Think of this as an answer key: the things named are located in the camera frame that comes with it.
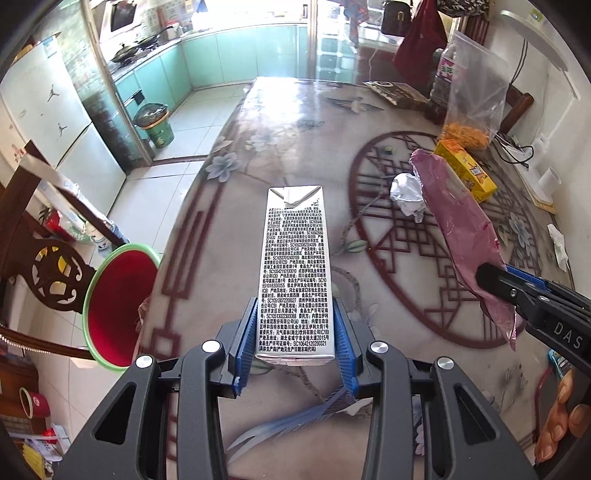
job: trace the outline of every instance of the kitchen tiles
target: kitchen tiles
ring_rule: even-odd
[[[174,140],[154,160],[208,155],[217,136],[244,98],[246,84],[193,92],[170,116]]]
[[[212,128],[219,133],[221,127]],[[109,217],[132,242],[150,245],[162,256],[184,198],[203,163],[183,162],[135,170],[127,178]],[[76,249],[93,268],[104,260],[92,246],[76,244]],[[86,344],[82,327],[81,314],[58,312],[40,304],[30,334],[81,347]],[[120,375],[93,361],[43,353],[32,354],[31,358],[39,372],[40,393],[50,404],[51,420],[62,425],[73,440]]]

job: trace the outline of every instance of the plastic bottle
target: plastic bottle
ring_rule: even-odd
[[[90,238],[92,238],[92,242],[99,250],[99,255],[101,257],[108,257],[113,251],[113,244],[111,241],[102,233],[100,233],[98,229],[91,225],[88,221],[86,222],[86,233],[90,236]]]
[[[447,101],[449,100],[455,56],[456,45],[452,41],[441,54],[439,64],[437,65],[437,73],[433,81],[433,88],[429,94],[429,99],[441,106],[447,106]]]

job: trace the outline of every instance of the countertop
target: countertop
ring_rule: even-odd
[[[107,66],[109,67],[109,71],[111,72],[111,76],[113,77],[113,81],[117,82],[117,81],[121,80],[128,73],[133,72],[140,65],[146,63],[148,60],[151,60],[154,57],[157,57],[158,55],[163,54],[163,52],[165,52],[169,48],[174,47],[175,45],[180,43],[180,41],[181,41],[181,38],[175,38],[174,40],[168,40],[166,43],[164,43],[164,44],[156,47],[152,51],[150,51],[145,57],[142,57],[139,60],[136,60],[135,62],[133,62],[130,65],[127,65],[123,68],[118,68],[118,65],[116,63],[113,63],[112,61],[108,61]]]
[[[194,38],[206,37],[208,35],[214,35],[217,33],[222,33],[222,32],[226,32],[226,31],[230,31],[230,30],[245,30],[248,28],[279,27],[279,26],[288,26],[288,25],[307,25],[307,23],[306,22],[268,23],[268,24],[263,23],[263,24],[257,24],[257,25],[237,25],[235,27],[229,27],[229,28],[213,28],[211,30],[200,31],[200,32],[191,31],[191,32],[184,33],[180,38],[175,38],[174,40],[169,40],[168,42],[158,46],[156,49],[149,52],[145,57],[142,57],[141,59],[133,62],[130,65],[127,65],[126,67],[123,67],[121,69],[116,69],[117,64],[115,64],[111,61],[107,62],[107,66],[109,67],[109,70],[111,71],[113,81],[117,82],[117,81],[121,80],[123,77],[125,77],[126,75],[133,72],[140,65],[153,59],[154,57],[157,57],[158,55],[161,55],[163,52],[165,52],[169,48],[172,48],[175,45],[177,45],[178,43],[181,43],[183,41],[189,41]],[[375,48],[375,49],[379,49],[379,50],[385,50],[385,51],[389,51],[392,53],[396,53],[396,51],[398,50],[398,46],[401,42],[402,42],[402,38],[400,38],[399,40],[398,39],[393,40],[392,38],[388,38],[387,36],[382,35],[379,32],[379,30],[376,30],[373,28],[360,27],[360,29],[359,29],[359,46],[360,47]]]

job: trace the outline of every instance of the human hand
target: human hand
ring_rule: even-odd
[[[568,430],[575,437],[581,438],[591,423],[591,406],[577,405],[570,413],[566,403],[573,393],[574,369],[571,369],[560,381],[554,405],[548,413],[546,425],[540,433],[535,446],[535,459],[538,463],[550,460],[556,453],[558,442]]]

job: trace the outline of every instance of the crumpled aluminum foil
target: crumpled aluminum foil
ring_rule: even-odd
[[[394,177],[390,187],[390,199],[396,202],[400,211],[407,217],[414,216],[415,223],[421,223],[425,213],[425,202],[421,182],[410,173],[400,173]]]

